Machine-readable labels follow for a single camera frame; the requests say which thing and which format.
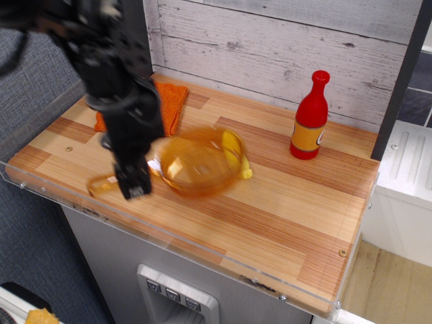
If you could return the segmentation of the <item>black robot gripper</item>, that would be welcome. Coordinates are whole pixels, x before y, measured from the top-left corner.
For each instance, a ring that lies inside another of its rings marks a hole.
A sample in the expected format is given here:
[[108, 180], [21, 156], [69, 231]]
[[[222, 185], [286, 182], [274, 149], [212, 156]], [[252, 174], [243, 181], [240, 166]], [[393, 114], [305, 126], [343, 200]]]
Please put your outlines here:
[[121, 193], [126, 200], [150, 194], [145, 155], [164, 131], [147, 39], [122, 20], [66, 20], [63, 29], [63, 48], [84, 82], [87, 103], [105, 120]]

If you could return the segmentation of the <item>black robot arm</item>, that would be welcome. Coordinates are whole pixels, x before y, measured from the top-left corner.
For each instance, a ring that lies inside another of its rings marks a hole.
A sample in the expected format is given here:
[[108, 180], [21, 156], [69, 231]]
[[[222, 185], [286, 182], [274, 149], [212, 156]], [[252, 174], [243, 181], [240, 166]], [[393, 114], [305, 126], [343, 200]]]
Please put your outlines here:
[[165, 131], [142, 2], [2, 1], [1, 27], [21, 34], [1, 74], [16, 69], [29, 32], [50, 36], [83, 81], [88, 106], [103, 116], [102, 145], [113, 153], [124, 198], [150, 193], [145, 156]]

